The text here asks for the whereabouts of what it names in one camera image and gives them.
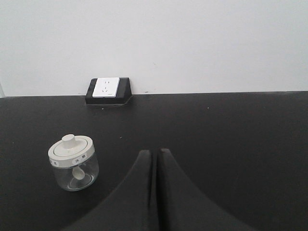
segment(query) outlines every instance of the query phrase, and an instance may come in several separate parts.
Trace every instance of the glass seasoning jar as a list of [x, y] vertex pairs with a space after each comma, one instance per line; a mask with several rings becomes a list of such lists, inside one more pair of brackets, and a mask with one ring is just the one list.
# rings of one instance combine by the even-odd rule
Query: glass seasoning jar
[[63, 136], [48, 150], [48, 156], [57, 183], [64, 190], [82, 190], [98, 176], [99, 166], [90, 137]]

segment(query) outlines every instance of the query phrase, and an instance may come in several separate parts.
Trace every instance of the jar label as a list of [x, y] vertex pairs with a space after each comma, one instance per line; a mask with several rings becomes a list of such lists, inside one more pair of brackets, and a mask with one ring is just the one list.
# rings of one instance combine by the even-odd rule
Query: jar label
[[56, 166], [56, 167], [59, 166], [59, 162], [58, 161], [51, 160], [51, 159], [49, 159], [49, 160], [50, 160], [50, 163], [51, 163], [52, 166]]
[[87, 159], [87, 154], [84, 153], [82, 154], [81, 156], [75, 158], [73, 161], [72, 161], [72, 164], [73, 165], [78, 165], [80, 163], [82, 163], [85, 159]]

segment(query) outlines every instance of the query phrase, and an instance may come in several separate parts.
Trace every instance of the white outlet cover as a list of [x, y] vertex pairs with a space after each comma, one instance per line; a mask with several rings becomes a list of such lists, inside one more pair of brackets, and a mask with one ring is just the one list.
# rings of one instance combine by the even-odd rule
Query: white outlet cover
[[93, 90], [92, 97], [110, 97], [116, 96], [117, 87], [119, 86], [120, 78], [98, 78]]

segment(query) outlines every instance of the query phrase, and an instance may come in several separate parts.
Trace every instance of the black outlet box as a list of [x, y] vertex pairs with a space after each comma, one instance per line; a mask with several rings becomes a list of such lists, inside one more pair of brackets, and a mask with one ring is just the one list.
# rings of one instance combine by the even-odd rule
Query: black outlet box
[[109, 98], [109, 97], [93, 98], [92, 95], [93, 95], [93, 91], [96, 85], [96, 81], [97, 81], [97, 78], [93, 78], [90, 82], [90, 86], [88, 88], [88, 92], [86, 95], [87, 104], [98, 104], [98, 105], [125, 104], [131, 97], [129, 78], [120, 78], [115, 97], [113, 98]]

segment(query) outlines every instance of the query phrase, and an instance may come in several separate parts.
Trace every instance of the black table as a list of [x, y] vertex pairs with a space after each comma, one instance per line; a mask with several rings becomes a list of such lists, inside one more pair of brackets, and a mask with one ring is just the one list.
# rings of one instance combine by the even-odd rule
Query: black table
[[[69, 133], [91, 137], [100, 164], [96, 182], [72, 193], [56, 185], [47, 156]], [[0, 99], [0, 230], [71, 224], [106, 198], [139, 150], [161, 147], [247, 224], [308, 230], [308, 92], [134, 95], [110, 108], [83, 96]]]

